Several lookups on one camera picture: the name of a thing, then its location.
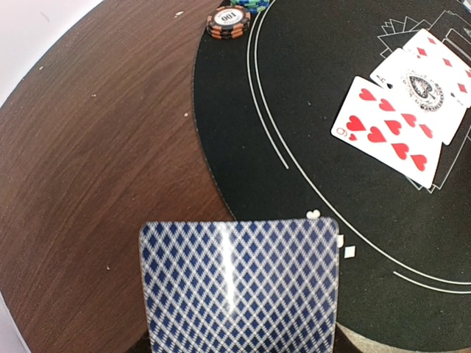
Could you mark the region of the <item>blue patterned card deck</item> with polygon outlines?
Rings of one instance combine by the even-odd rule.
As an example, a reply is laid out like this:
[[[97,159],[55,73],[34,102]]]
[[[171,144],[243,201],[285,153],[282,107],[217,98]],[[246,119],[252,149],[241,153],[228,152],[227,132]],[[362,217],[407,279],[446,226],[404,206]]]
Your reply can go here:
[[[139,250],[154,352],[331,352],[332,218],[149,222]]]

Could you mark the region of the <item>nine of hearts card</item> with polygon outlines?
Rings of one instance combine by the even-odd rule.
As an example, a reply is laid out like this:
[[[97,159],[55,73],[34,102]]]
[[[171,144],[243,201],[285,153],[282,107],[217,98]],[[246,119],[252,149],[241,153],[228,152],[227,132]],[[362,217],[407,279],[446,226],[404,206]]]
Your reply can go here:
[[[338,159],[381,179],[406,179],[417,189],[442,189],[460,148],[446,146],[439,130],[412,107],[360,76],[334,82],[329,141]]]

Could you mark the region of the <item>brown chip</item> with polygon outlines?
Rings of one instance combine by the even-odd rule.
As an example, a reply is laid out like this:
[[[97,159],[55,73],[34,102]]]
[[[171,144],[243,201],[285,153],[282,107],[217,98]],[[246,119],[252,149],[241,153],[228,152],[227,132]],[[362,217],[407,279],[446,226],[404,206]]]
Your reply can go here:
[[[230,40],[241,37],[248,29],[251,13],[242,6],[223,6],[208,16],[206,31],[215,39]]]

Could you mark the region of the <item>green chip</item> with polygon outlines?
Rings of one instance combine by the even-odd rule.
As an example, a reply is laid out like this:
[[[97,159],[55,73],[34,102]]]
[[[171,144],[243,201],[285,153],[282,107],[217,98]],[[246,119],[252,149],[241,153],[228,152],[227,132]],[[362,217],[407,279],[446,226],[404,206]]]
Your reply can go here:
[[[259,13],[269,7],[270,0],[230,0],[230,3],[245,7],[251,13]]]

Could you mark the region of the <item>ace of spades card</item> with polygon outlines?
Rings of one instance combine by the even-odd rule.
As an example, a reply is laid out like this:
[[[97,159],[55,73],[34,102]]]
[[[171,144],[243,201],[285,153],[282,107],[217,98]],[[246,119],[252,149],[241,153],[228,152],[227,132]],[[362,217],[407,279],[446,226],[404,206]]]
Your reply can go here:
[[[370,74],[371,80],[413,106],[446,145],[453,140],[467,110],[467,100],[453,88],[433,60],[396,49]]]

